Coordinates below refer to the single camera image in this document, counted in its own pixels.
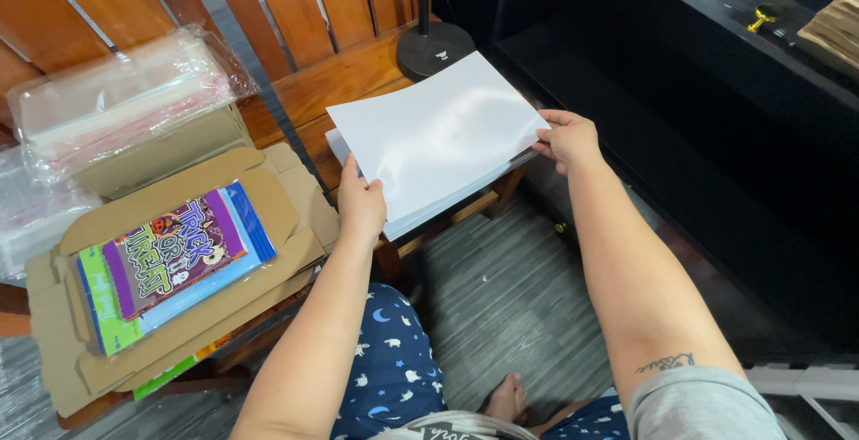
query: gold knob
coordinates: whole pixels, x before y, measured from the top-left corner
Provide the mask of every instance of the gold knob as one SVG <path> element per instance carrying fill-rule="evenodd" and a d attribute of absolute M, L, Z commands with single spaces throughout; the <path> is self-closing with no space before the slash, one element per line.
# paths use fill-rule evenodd
<path fill-rule="evenodd" d="M 757 33 L 765 22 L 775 22 L 782 18 L 782 10 L 775 4 L 763 3 L 754 8 L 754 15 L 757 16 L 757 21 L 749 24 L 748 30 Z"/>

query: plastic wrap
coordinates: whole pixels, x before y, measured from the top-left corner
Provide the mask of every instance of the plastic wrap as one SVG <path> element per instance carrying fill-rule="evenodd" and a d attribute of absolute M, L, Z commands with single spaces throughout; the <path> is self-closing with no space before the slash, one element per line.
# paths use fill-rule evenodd
<path fill-rule="evenodd" d="M 229 260 L 222 261 L 224 255 Z M 275 256 L 240 182 L 82 250 L 78 267 L 102 352 L 111 356 L 130 347 Z M 135 274 L 128 277 L 129 271 Z M 129 291 L 130 283 L 139 289 Z M 154 305 L 135 311 L 132 296 L 143 298 L 147 288 L 152 291 L 147 296 L 159 297 Z"/>
<path fill-rule="evenodd" d="M 7 97 L 27 170 L 56 183 L 258 91 L 231 50 L 194 24 Z"/>
<path fill-rule="evenodd" d="M 27 259 L 51 250 L 76 218 L 101 204 L 74 182 L 32 182 L 21 147 L 0 150 L 0 278 L 22 277 Z"/>

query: floor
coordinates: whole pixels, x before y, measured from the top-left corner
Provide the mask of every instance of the floor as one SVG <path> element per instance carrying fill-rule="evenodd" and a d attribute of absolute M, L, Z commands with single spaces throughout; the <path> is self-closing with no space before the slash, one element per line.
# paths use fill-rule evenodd
<path fill-rule="evenodd" d="M 531 422 L 612 383 L 605 342 L 587 298 L 581 259 L 553 223 L 517 196 L 495 221 L 477 215 L 410 255 L 423 284 L 415 301 L 447 379 L 452 409 L 476 409 L 520 372 Z M 254 365 L 259 368 L 263 358 Z M 29 338 L 0 340 L 0 437 L 226 438 L 244 394 L 209 391 L 126 404 L 82 432 L 63 432 Z"/>

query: forearm tattoo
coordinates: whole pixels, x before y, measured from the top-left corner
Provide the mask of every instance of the forearm tattoo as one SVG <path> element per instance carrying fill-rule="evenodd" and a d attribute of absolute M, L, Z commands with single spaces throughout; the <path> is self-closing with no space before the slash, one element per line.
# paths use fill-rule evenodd
<path fill-rule="evenodd" d="M 641 368 L 636 369 L 636 373 L 650 371 L 653 368 L 659 368 L 660 370 L 664 370 L 669 368 L 680 368 L 681 366 L 695 366 L 695 358 L 693 358 L 692 353 L 681 353 L 677 356 L 669 356 L 667 358 L 657 359 L 651 364 L 646 364 Z"/>

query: lamp base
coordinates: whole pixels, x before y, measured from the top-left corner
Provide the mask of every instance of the lamp base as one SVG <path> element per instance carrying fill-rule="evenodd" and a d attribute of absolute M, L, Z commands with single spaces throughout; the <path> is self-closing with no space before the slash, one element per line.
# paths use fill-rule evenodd
<path fill-rule="evenodd" d="M 431 21 L 426 36 L 417 26 L 404 32 L 397 43 L 400 71 L 417 83 L 447 68 L 477 50 L 466 32 L 448 22 Z"/>

